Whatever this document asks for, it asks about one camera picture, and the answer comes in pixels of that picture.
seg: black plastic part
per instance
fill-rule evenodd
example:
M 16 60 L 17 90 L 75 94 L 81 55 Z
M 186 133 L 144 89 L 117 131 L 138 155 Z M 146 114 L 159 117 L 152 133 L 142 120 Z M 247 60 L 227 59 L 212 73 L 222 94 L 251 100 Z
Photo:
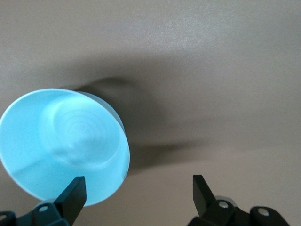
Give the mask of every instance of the black plastic part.
M 14 212 L 0 212 L 0 226 L 71 226 L 87 199 L 84 177 L 76 177 L 54 203 L 43 203 L 16 218 Z
M 16 215 L 12 211 L 0 212 L 0 226 L 13 226 L 16 222 Z
M 265 209 L 269 213 L 268 216 L 264 216 L 259 213 L 258 209 Z M 259 223 L 260 226 L 289 226 L 284 218 L 272 208 L 255 206 L 250 210 L 251 218 Z
M 32 210 L 32 223 L 36 226 L 47 226 L 59 221 L 62 217 L 53 203 L 44 203 Z
M 193 175 L 193 201 L 200 217 L 216 201 L 202 175 Z
M 228 201 L 216 200 L 202 175 L 193 176 L 193 201 L 199 217 L 195 217 L 188 226 L 289 226 L 271 208 L 253 207 L 249 214 Z M 269 214 L 264 213 L 268 216 L 259 213 L 259 208 L 265 209 Z
M 224 202 L 228 206 L 223 208 L 220 206 L 220 202 Z M 231 221 L 234 213 L 235 208 L 230 202 L 225 200 L 217 200 L 210 205 L 201 219 L 205 222 L 210 222 L 215 226 L 226 226 Z
M 54 204 L 62 218 L 72 225 L 87 200 L 86 183 L 84 177 L 75 177 L 74 180 L 55 200 Z
M 235 207 L 235 214 L 231 226 L 259 226 L 252 221 L 249 213 L 242 211 L 239 207 Z

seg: table surface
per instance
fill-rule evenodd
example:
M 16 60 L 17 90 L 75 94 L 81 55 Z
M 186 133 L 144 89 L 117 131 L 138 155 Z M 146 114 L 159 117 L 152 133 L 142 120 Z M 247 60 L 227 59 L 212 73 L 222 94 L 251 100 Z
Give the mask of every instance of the table surface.
M 244 211 L 301 221 L 301 2 L 2 1 L 0 114 L 37 89 L 87 91 L 126 128 L 121 188 L 74 223 L 184 226 L 192 175 Z M 0 209 L 39 200 L 0 166 Z

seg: plastic cup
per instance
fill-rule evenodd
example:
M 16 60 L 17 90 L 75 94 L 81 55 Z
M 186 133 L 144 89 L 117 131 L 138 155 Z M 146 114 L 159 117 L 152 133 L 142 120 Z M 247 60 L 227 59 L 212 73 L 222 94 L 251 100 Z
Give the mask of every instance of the plastic cup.
M 66 89 L 33 91 L 7 108 L 0 158 L 12 179 L 40 200 L 56 198 L 76 176 L 85 176 L 85 206 L 118 190 L 130 159 L 115 110 L 99 97 Z

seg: gray surface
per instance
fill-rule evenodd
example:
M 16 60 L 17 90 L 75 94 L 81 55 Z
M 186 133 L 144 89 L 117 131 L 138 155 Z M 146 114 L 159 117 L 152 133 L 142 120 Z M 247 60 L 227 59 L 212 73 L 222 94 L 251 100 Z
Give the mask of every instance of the gray surface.
M 300 21 L 300 1 L 2 1 L 0 113 L 52 87 L 120 114 L 129 175 L 76 226 L 186 225 L 193 174 L 299 225 Z M 2 166 L 0 190 L 1 210 L 38 203 Z

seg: metal screw head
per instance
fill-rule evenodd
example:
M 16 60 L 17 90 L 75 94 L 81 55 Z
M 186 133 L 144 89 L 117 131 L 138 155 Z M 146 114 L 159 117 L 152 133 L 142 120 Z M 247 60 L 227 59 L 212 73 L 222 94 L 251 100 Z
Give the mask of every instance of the metal screw head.
M 229 205 L 226 203 L 226 202 L 224 202 L 224 201 L 220 201 L 219 203 L 218 203 L 218 205 L 220 206 L 220 207 L 222 207 L 222 208 L 228 208 L 229 207 Z
M 6 218 L 6 215 L 3 214 L 3 215 L 0 215 L 0 221 L 4 220 Z
M 48 206 L 42 206 L 39 208 L 39 212 L 44 212 L 48 209 Z
M 266 217 L 269 216 L 269 212 L 264 208 L 259 208 L 258 212 L 263 216 L 266 216 Z

